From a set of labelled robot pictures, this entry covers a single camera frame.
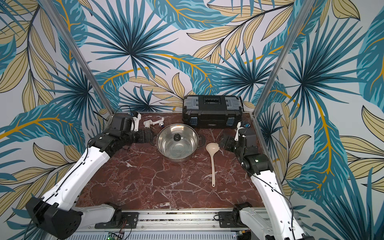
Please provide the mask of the beige plastic ladle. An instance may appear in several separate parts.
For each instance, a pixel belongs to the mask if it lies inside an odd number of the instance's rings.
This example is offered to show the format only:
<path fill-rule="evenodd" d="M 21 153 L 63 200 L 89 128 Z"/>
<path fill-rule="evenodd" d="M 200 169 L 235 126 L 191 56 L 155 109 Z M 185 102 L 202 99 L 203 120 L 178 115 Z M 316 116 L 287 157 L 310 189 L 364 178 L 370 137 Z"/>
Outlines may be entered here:
<path fill-rule="evenodd" d="M 215 170 L 215 154 L 220 150 L 219 144 L 217 143 L 209 143 L 206 145 L 206 150 L 211 158 L 211 167 L 212 167 L 212 187 L 216 186 L 216 170 Z"/>

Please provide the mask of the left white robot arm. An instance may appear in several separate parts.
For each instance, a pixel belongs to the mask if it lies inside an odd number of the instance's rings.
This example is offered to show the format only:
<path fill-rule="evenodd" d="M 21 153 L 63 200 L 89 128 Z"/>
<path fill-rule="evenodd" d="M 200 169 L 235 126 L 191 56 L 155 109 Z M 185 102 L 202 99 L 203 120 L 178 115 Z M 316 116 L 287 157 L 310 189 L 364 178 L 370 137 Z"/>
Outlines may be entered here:
<path fill-rule="evenodd" d="M 144 122 L 140 129 L 141 114 L 117 113 L 109 126 L 90 139 L 84 154 L 65 176 L 43 197 L 32 197 L 26 209 L 32 223 L 59 240 L 65 240 L 77 229 L 111 226 L 118 228 L 128 221 L 121 207 L 107 203 L 93 207 L 76 208 L 75 200 L 94 174 L 120 149 L 131 144 L 149 143 L 154 136 L 150 129 L 153 121 Z"/>

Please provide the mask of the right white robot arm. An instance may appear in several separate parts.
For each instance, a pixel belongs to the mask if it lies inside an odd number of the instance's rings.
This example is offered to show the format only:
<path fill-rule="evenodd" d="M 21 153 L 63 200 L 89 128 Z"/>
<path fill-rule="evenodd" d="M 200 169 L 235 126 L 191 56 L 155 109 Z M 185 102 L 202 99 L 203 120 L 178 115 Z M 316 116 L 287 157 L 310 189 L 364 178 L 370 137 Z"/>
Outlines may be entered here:
<path fill-rule="evenodd" d="M 246 226 L 259 240 L 312 240 L 294 217 L 294 208 L 282 193 L 275 169 L 269 158 L 261 154 L 256 145 L 253 129 L 241 128 L 234 137 L 223 134 L 220 148 L 236 155 L 243 170 L 257 188 L 269 220 L 266 221 L 248 203 L 236 205 L 233 222 Z"/>

